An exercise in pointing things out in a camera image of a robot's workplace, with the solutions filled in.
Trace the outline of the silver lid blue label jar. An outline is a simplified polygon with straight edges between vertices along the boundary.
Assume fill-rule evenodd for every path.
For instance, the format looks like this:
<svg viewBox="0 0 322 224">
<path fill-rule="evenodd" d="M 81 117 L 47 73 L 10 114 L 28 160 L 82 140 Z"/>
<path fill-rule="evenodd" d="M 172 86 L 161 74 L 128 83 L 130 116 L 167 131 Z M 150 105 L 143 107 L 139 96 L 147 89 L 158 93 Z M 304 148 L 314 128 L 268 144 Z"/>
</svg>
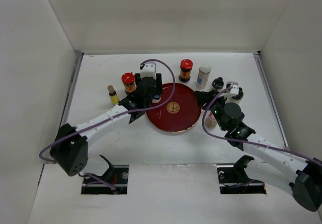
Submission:
<svg viewBox="0 0 322 224">
<path fill-rule="evenodd" d="M 161 100 L 161 93 L 154 93 L 153 96 L 152 96 L 152 103 L 159 103 L 160 100 Z"/>
</svg>

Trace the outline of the pink cap small jar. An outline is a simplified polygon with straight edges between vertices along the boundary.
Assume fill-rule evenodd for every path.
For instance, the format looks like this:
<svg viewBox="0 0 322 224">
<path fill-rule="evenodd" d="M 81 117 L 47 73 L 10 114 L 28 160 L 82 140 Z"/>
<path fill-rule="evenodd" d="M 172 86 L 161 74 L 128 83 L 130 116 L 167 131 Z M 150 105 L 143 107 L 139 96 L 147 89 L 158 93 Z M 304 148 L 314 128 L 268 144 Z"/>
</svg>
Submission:
<svg viewBox="0 0 322 224">
<path fill-rule="evenodd" d="M 211 112 L 206 117 L 204 125 L 207 129 L 214 129 L 217 126 L 217 121 Z"/>
</svg>

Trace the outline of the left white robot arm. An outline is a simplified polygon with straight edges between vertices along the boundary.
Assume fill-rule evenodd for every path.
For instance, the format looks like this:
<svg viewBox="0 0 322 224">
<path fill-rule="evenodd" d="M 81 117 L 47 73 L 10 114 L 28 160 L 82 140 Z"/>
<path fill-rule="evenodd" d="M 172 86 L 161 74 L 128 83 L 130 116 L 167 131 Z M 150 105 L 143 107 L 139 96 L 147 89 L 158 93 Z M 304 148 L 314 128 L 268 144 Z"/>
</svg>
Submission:
<svg viewBox="0 0 322 224">
<path fill-rule="evenodd" d="M 136 90 L 127 95 L 111 110 L 79 126 L 65 124 L 58 130 L 50 156 L 67 173 L 75 176 L 86 172 L 91 144 L 116 128 L 126 126 L 145 114 L 152 106 L 153 97 L 162 94 L 162 74 L 144 77 L 137 73 Z"/>
</svg>

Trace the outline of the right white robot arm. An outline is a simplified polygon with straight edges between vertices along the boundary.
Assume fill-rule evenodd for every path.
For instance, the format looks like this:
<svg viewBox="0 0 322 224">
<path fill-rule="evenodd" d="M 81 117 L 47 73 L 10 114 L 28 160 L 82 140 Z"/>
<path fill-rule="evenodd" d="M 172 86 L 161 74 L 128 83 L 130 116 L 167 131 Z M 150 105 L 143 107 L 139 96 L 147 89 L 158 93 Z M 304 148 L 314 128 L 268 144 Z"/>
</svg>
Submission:
<svg viewBox="0 0 322 224">
<path fill-rule="evenodd" d="M 261 180 L 288 194 L 306 210 L 321 207 L 321 160 L 309 158 L 269 143 L 244 124 L 244 113 L 238 104 L 225 102 L 225 96 L 237 94 L 228 87 L 221 92 L 195 91 L 197 104 L 210 111 L 225 136 L 206 132 L 223 139 L 244 153 L 235 164 L 233 175 L 238 181 Z"/>
</svg>

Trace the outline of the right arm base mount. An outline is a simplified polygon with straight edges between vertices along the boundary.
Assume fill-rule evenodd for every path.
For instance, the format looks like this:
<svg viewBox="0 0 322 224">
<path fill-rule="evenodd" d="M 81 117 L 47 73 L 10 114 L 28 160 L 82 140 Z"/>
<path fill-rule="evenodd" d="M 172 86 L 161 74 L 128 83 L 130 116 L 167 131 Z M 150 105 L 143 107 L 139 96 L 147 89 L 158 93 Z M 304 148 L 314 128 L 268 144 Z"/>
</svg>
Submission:
<svg viewBox="0 0 322 224">
<path fill-rule="evenodd" d="M 253 161 L 250 156 L 242 156 L 237 162 L 217 165 L 219 191 L 221 194 L 266 194 L 265 183 L 250 179 L 245 169 Z"/>
</svg>

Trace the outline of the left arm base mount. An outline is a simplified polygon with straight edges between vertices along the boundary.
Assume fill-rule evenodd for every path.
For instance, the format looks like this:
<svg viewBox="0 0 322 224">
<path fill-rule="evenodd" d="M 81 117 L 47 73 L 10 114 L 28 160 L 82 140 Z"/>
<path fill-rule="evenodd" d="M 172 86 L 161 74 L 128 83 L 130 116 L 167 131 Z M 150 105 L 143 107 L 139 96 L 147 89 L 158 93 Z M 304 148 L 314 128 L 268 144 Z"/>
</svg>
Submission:
<svg viewBox="0 0 322 224">
<path fill-rule="evenodd" d="M 126 195 L 128 190 L 129 166 L 114 165 L 105 156 L 100 155 L 106 170 L 101 175 L 88 176 L 79 174 L 83 178 L 82 195 Z"/>
</svg>

